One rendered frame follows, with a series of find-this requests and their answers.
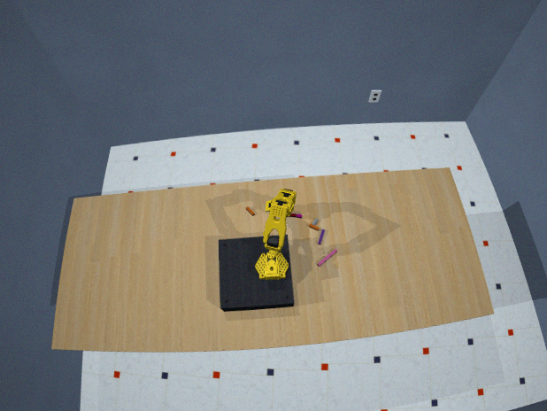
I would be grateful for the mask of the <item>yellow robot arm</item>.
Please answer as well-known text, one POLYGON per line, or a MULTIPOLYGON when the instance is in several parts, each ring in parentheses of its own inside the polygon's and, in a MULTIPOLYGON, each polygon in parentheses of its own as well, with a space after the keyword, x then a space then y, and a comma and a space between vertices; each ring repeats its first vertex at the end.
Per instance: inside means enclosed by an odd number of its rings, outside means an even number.
POLYGON ((280 251, 281 247, 283 247, 287 230, 287 213, 295 203, 296 195, 297 193, 293 190, 281 189, 278 196, 271 200, 270 213, 266 221, 265 231, 263 232, 263 243, 269 252, 266 255, 262 253, 256 264, 259 279, 264 279, 264 275, 280 275, 281 278, 285 278, 289 263, 285 260, 280 251), (276 219, 275 217, 280 217, 280 219, 276 219), (270 237, 270 233, 273 229, 277 229, 279 238, 270 237))

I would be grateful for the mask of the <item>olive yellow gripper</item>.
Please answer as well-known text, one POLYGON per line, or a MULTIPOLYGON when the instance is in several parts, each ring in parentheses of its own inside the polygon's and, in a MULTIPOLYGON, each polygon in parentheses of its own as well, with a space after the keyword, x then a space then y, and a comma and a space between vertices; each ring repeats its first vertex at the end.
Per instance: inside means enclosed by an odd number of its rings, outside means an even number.
MULTIPOLYGON (((296 201, 295 201, 295 203, 296 203, 296 201)), ((288 215, 287 217, 289 217, 291 215, 292 211, 294 210, 294 204, 292 205, 290 211, 287 213, 287 215, 288 215)), ((270 211, 270 208, 271 208, 271 200, 266 201, 266 212, 270 211)))

